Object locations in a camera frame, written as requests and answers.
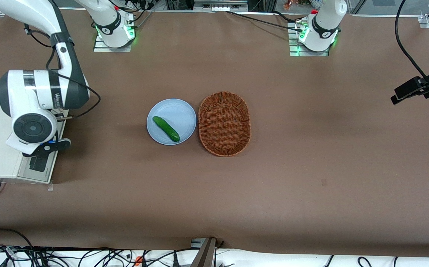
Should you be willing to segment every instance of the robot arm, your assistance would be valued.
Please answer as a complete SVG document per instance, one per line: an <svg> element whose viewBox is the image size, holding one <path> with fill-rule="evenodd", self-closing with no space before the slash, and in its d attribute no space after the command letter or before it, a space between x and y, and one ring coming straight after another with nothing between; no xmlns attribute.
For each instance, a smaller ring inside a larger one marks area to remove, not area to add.
<svg viewBox="0 0 429 267"><path fill-rule="evenodd" d="M91 15L99 37L108 47L122 47L135 38L134 15L109 0L74 0Z"/></svg>
<svg viewBox="0 0 429 267"><path fill-rule="evenodd" d="M335 41L338 26L347 12L345 0L324 0L317 14L308 15L308 25L299 41L312 51L325 51Z"/></svg>
<svg viewBox="0 0 429 267"><path fill-rule="evenodd" d="M89 91L73 41L52 1L0 0L0 10L49 35L61 63L57 71L10 70L0 79L0 105L12 118L13 128L6 144L32 154L55 136L57 120L50 110L81 108L89 100Z"/></svg>

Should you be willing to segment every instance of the plate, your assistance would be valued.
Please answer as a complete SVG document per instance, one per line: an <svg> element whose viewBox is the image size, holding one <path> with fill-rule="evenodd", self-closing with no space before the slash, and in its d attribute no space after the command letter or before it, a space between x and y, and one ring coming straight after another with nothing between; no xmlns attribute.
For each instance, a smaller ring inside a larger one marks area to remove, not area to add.
<svg viewBox="0 0 429 267"><path fill-rule="evenodd" d="M180 136L180 142L172 139L152 120L154 116L164 119ZM147 131L160 144L174 145L186 141L196 127L196 113L191 105L181 99L165 99L154 105L147 116Z"/></svg>

